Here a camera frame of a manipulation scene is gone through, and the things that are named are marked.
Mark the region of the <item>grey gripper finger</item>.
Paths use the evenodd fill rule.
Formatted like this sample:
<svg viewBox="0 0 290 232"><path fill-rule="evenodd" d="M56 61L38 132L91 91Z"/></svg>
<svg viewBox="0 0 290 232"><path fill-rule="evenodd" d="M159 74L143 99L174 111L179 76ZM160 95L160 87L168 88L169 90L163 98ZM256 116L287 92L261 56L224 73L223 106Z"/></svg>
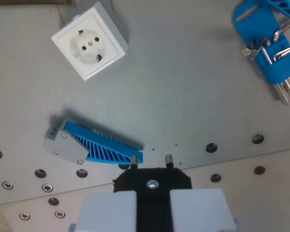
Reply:
<svg viewBox="0 0 290 232"><path fill-rule="evenodd" d="M137 193L92 193L85 196L76 223L70 232L137 231Z"/></svg>
<svg viewBox="0 0 290 232"><path fill-rule="evenodd" d="M236 232L222 189L174 189L170 205L175 232Z"/></svg>

